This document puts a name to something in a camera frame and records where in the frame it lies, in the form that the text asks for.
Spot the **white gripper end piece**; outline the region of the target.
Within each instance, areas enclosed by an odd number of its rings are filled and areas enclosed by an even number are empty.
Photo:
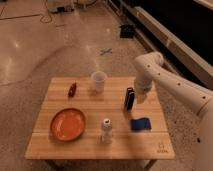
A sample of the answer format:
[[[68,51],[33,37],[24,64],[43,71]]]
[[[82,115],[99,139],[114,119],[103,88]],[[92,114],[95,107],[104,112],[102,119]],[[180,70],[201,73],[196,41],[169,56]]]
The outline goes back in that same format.
[[[136,91],[136,99],[138,104],[142,104],[146,98],[147,94],[150,92],[152,85],[142,85],[137,82],[134,83],[135,91]]]

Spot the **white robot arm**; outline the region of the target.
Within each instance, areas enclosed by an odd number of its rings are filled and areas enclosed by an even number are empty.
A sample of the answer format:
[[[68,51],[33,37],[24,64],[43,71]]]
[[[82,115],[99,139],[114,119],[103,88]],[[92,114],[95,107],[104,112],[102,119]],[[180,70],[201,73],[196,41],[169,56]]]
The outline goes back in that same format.
[[[148,93],[155,82],[201,118],[193,171],[213,171],[213,91],[167,71],[163,63],[160,52],[143,54],[133,60],[137,71],[136,92]]]

